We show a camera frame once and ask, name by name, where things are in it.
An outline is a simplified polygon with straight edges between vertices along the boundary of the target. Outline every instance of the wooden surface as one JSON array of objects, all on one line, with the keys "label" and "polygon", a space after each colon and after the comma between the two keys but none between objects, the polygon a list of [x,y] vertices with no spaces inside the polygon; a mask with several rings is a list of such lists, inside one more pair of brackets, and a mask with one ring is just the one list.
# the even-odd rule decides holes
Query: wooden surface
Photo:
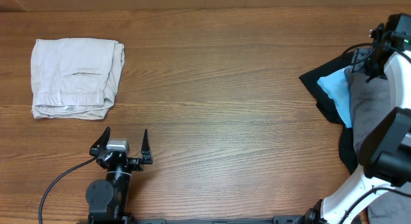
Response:
[{"label": "wooden surface", "polygon": [[[47,186],[90,158],[106,126],[154,165],[134,173],[138,218],[270,218],[303,214],[349,176],[342,127],[327,122],[298,77],[408,6],[0,14],[0,223],[37,223]],[[104,121],[35,120],[35,39],[94,37],[126,47],[116,104]],[[88,214],[93,163],[52,189],[44,223]]]},{"label": "wooden surface", "polygon": [[47,12],[166,8],[410,5],[411,0],[8,0],[6,3],[8,8],[13,10]]}]

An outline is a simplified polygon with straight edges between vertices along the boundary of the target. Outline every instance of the garment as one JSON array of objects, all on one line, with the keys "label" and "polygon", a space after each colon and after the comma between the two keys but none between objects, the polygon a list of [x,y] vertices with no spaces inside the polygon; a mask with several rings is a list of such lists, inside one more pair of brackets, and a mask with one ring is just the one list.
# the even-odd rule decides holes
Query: garment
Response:
[{"label": "garment", "polygon": [[103,119],[123,65],[124,45],[115,40],[37,40],[31,54],[34,118]]},{"label": "garment", "polygon": [[338,115],[344,122],[345,127],[352,128],[349,113],[349,90],[344,74],[346,68],[335,71],[328,76],[320,77],[317,83],[328,97],[333,100]]},{"label": "garment", "polygon": [[353,149],[352,129],[345,127],[344,122],[338,115],[334,101],[321,89],[317,81],[320,77],[329,76],[330,74],[347,67],[351,63],[352,57],[352,52],[345,56],[338,56],[334,60],[300,76],[301,82],[317,100],[317,108],[322,115],[324,115],[329,122],[344,125],[338,150],[340,160],[347,166],[350,173],[353,173],[358,165],[356,154]]},{"label": "garment", "polygon": [[[344,71],[351,95],[350,113],[353,121],[354,149],[358,153],[364,139],[391,111],[390,89],[387,80],[375,78],[366,83],[368,76]],[[399,190],[411,192],[406,183]],[[410,223],[411,199],[387,192],[368,206],[370,224]]]}]

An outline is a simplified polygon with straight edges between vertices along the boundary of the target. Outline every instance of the gray cloth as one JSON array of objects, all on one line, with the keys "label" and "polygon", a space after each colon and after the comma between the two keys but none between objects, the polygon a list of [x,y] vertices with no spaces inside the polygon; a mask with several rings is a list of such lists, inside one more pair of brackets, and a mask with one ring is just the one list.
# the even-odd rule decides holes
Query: gray cloth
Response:
[{"label": "gray cloth", "polygon": [[[390,112],[390,89],[387,80],[373,79],[366,83],[364,74],[344,72],[349,86],[350,114],[353,122],[354,149],[358,154],[364,139]],[[399,190],[409,193],[411,185]],[[411,199],[386,193],[368,206],[370,224],[411,223]]]}]

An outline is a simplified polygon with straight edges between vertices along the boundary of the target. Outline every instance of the blue cloth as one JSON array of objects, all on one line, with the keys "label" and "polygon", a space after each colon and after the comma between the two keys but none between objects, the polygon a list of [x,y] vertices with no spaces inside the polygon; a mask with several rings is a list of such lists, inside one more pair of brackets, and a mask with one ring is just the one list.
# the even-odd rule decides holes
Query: blue cloth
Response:
[{"label": "blue cloth", "polygon": [[351,116],[349,113],[349,88],[347,80],[345,79],[344,70],[340,69],[333,74],[325,77],[320,77],[317,84],[334,101],[337,108],[338,115],[344,122],[347,128],[352,128]]}]

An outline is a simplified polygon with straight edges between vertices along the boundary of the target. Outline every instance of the white towel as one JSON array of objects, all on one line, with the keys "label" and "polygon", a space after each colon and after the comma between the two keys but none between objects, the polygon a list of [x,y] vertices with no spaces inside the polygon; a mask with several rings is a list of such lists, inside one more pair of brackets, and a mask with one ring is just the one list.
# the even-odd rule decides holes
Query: white towel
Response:
[{"label": "white towel", "polygon": [[124,45],[115,40],[36,40],[34,118],[103,119],[114,104],[123,65]]}]

